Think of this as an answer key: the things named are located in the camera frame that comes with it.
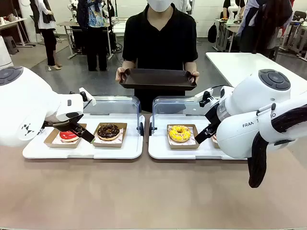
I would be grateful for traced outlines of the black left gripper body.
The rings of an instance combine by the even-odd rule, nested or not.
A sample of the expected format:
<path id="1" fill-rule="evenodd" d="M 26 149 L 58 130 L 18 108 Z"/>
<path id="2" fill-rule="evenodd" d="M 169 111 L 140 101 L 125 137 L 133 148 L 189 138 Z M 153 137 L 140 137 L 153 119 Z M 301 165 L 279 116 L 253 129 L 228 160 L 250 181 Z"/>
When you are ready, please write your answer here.
<path id="1" fill-rule="evenodd" d="M 81 127 L 81 125 L 78 122 L 82 117 L 83 115 L 78 115 L 76 117 L 68 119 L 67 121 L 62 121 L 57 123 L 51 121 L 44 121 L 42 129 L 44 129 L 45 127 L 53 127 L 58 129 L 59 131 L 75 131 Z"/>

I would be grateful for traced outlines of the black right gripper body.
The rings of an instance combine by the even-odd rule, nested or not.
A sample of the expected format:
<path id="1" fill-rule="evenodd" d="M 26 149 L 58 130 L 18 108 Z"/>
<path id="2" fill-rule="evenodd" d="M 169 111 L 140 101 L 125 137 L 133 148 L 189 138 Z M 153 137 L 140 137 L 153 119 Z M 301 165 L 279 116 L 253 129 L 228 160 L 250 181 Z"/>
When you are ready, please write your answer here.
<path id="1" fill-rule="evenodd" d="M 212 126 L 218 126 L 221 123 L 217 114 L 218 106 L 218 104 L 213 105 L 205 114 L 205 117 L 208 119 Z"/>

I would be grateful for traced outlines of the person's right hand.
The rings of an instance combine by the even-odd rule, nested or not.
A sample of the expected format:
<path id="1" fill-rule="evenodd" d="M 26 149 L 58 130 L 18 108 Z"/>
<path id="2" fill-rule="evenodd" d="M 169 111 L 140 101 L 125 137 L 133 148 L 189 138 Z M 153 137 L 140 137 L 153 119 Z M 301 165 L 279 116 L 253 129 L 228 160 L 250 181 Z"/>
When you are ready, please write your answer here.
<path id="1" fill-rule="evenodd" d="M 126 70 L 126 68 L 124 68 L 124 67 L 119 67 L 117 69 L 117 72 L 116 72 L 116 81 L 117 82 L 120 82 L 122 80 L 122 76 L 124 75 L 125 70 Z"/>

